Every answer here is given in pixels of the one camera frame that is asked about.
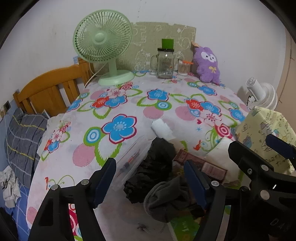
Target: plaid pillow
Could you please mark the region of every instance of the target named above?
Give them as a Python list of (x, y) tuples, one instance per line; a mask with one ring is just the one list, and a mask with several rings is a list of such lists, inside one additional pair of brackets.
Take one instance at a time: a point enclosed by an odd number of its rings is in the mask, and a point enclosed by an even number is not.
[(47, 117), (44, 115), (27, 115), (18, 108), (7, 130), (4, 147), (6, 155), (8, 150), (8, 163), (19, 182), (27, 188), (31, 186), (40, 159), (36, 153), (46, 125)]

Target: fan base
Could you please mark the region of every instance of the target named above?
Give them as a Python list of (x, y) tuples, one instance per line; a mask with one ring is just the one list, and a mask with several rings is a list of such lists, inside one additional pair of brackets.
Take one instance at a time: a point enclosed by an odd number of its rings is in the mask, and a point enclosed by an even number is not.
[(134, 77), (134, 74), (128, 70), (117, 70), (117, 75), (115, 76), (110, 76), (110, 73), (102, 75), (98, 84), (101, 86), (120, 85), (131, 81)]

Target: jar handle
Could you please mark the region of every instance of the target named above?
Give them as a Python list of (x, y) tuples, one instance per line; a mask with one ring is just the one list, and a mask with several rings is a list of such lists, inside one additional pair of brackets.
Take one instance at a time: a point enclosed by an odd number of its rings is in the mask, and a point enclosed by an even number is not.
[(156, 72), (157, 72), (157, 58), (158, 58), (158, 54), (153, 55), (151, 57), (151, 60), (150, 60), (150, 73), (151, 74), (156, 74)]

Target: yellow patterned bag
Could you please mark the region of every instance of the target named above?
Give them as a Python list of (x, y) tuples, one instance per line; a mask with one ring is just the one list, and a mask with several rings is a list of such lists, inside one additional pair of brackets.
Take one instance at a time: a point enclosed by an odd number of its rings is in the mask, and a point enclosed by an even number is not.
[(269, 162), (275, 172), (290, 175), (294, 168), (289, 160), (266, 145), (265, 138), (273, 134), (296, 146), (296, 135), (285, 117), (276, 111), (255, 107), (236, 128), (238, 140)]

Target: wooden headboard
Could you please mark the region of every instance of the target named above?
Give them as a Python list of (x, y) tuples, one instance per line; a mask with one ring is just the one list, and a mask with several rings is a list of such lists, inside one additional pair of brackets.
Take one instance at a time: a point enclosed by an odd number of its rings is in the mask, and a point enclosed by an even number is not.
[(62, 84), (69, 102), (72, 103), (80, 94), (77, 87), (77, 78), (82, 78), (83, 83), (92, 76), (89, 63), (78, 58), (79, 65), (55, 69), (44, 73), (30, 81), (20, 93), (15, 92), (13, 98), (18, 107), (28, 114), (34, 114), (33, 104), (37, 113), (46, 110), (51, 116), (65, 113), (66, 104), (61, 96), (58, 85)]

